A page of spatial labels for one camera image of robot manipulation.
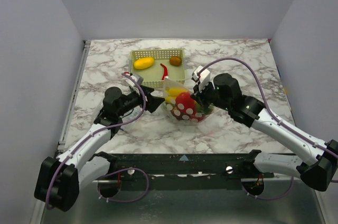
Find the yellow green mango toy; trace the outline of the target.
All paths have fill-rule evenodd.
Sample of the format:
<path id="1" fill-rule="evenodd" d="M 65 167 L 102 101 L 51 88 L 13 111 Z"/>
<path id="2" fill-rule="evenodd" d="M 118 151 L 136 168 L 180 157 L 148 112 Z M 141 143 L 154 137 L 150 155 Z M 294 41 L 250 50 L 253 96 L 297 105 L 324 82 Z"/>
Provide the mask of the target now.
<path id="1" fill-rule="evenodd" d="M 176 104 L 175 100 L 176 100 L 176 97 L 172 97 L 172 96 L 168 96 L 168 97 L 165 98 L 166 103 L 170 103 L 170 104 L 174 104 L 174 105 Z"/>

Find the clear zip top bag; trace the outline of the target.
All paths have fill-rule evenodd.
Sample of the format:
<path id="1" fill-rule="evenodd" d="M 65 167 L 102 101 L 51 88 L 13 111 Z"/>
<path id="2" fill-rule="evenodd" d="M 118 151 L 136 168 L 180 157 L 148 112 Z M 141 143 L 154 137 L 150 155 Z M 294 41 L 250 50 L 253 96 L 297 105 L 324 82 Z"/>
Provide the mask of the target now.
<path id="1" fill-rule="evenodd" d="M 164 78 L 162 103 L 164 113 L 175 122 L 187 125 L 196 125 L 206 120 L 213 112 L 214 107 L 210 105 L 207 108 L 202 107 L 195 101 L 183 84 L 170 79 Z"/>

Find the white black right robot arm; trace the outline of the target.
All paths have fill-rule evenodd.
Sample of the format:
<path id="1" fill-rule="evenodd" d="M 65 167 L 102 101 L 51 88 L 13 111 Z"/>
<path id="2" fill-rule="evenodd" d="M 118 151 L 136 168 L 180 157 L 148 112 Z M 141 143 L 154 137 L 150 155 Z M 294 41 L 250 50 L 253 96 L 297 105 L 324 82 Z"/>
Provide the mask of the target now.
<path id="1" fill-rule="evenodd" d="M 213 105 L 227 111 L 236 122 L 258 130 L 284 145 L 294 154 L 259 152 L 244 162 L 248 177 L 279 173 L 301 179 L 308 187 L 324 192 L 337 171 L 337 141 L 326 142 L 281 119 L 257 98 L 242 94 L 238 81 L 228 73 L 210 78 L 205 70 L 194 72 L 192 98 L 204 108 Z"/>

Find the red tomato toy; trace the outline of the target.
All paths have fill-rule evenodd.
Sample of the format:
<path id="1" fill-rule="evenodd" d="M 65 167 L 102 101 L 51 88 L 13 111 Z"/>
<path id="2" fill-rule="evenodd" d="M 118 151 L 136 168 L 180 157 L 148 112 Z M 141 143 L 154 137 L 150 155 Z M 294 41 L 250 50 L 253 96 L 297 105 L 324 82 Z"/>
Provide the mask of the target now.
<path id="1" fill-rule="evenodd" d="M 196 101 L 191 98 L 189 92 L 181 93 L 176 97 L 176 107 L 180 115 L 194 115 L 196 113 Z"/>

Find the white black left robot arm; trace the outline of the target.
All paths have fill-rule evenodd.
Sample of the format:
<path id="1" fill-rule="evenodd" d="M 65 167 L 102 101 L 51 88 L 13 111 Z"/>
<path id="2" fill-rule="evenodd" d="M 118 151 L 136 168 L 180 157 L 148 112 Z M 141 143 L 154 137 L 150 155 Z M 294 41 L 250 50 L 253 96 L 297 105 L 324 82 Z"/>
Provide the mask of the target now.
<path id="1" fill-rule="evenodd" d="M 47 157 L 40 166 L 34 197 L 48 210 L 68 211 L 76 202 L 80 188 L 103 176 L 112 179 L 115 163 L 95 156 L 95 152 L 111 140 L 126 123 L 122 117 L 136 107 L 153 113 L 164 101 L 152 95 L 153 88 L 139 86 L 125 95 L 118 87 L 105 91 L 102 108 L 89 131 L 75 145 L 57 157 Z"/>

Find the yellow banana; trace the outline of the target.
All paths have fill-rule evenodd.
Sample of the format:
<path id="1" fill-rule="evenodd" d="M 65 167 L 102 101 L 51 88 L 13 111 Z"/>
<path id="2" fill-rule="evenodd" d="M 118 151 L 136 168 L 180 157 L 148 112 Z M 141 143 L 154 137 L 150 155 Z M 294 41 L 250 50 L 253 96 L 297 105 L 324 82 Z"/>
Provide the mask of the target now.
<path id="1" fill-rule="evenodd" d="M 133 66 L 135 70 L 144 70 L 147 68 L 150 68 L 155 63 L 155 59 L 153 57 L 143 57 L 140 59 L 137 59 Z"/>
<path id="2" fill-rule="evenodd" d="M 184 93 L 184 92 L 189 92 L 189 91 L 185 88 L 168 88 L 167 89 L 167 94 L 171 97 L 177 97 L 181 93 Z"/>

